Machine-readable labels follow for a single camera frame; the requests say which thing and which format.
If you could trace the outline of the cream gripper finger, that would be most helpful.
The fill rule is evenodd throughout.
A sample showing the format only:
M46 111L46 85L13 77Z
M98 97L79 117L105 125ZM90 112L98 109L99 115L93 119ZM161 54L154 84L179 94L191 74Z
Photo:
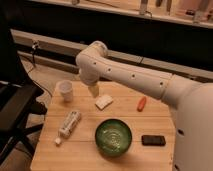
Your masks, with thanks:
M99 86L98 85L89 86L88 89L93 98L96 98L99 96Z

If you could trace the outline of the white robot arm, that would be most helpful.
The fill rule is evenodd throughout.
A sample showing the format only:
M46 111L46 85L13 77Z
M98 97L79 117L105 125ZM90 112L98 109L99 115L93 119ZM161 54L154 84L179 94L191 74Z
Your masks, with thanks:
M176 109L172 171L213 171L213 83L112 61L101 41L78 53L76 64L87 86L104 77Z

